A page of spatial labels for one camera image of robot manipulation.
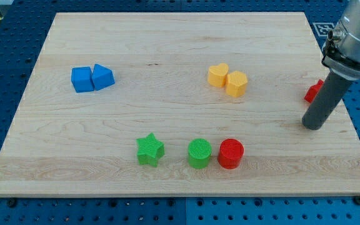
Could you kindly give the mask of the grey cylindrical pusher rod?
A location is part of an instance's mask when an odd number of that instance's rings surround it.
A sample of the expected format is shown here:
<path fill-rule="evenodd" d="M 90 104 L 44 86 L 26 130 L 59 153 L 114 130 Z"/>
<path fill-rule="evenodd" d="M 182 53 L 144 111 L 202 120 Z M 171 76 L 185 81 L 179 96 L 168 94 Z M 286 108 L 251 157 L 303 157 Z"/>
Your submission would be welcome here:
<path fill-rule="evenodd" d="M 352 80 L 330 71 L 324 84 L 302 117 L 302 125 L 310 130 L 320 129 L 352 83 Z"/>

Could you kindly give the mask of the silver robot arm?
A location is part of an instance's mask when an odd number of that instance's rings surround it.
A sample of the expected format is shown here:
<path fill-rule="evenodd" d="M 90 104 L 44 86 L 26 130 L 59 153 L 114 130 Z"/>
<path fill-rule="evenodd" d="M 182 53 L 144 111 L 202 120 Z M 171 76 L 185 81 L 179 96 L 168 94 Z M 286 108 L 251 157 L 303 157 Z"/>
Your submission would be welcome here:
<path fill-rule="evenodd" d="M 302 125 L 318 130 L 351 84 L 360 79 L 360 0 L 348 3 L 323 47 L 323 66 L 329 74 L 302 117 Z"/>

